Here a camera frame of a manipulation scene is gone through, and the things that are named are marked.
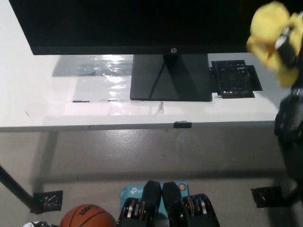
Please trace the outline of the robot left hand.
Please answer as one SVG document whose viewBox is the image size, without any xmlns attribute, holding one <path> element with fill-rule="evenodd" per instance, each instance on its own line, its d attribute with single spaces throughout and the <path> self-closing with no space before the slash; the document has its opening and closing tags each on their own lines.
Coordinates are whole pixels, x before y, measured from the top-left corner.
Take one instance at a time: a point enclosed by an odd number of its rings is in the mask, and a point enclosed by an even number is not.
<svg viewBox="0 0 303 227">
<path fill-rule="evenodd" d="M 35 222 L 27 222 L 23 225 L 23 227 L 58 227 L 57 225 L 50 224 L 46 221 L 35 221 Z"/>
</svg>

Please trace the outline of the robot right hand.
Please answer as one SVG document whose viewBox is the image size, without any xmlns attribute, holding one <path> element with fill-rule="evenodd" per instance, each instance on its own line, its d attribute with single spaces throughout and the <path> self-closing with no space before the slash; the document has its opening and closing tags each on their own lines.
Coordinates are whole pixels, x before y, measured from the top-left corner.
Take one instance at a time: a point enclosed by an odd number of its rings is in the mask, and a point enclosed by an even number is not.
<svg viewBox="0 0 303 227">
<path fill-rule="evenodd" d="M 294 46 L 290 43 L 290 35 L 293 31 L 294 27 L 286 27 L 275 42 L 275 49 L 285 67 L 301 70 L 303 68 L 303 48 L 300 47 L 297 53 Z"/>
</svg>

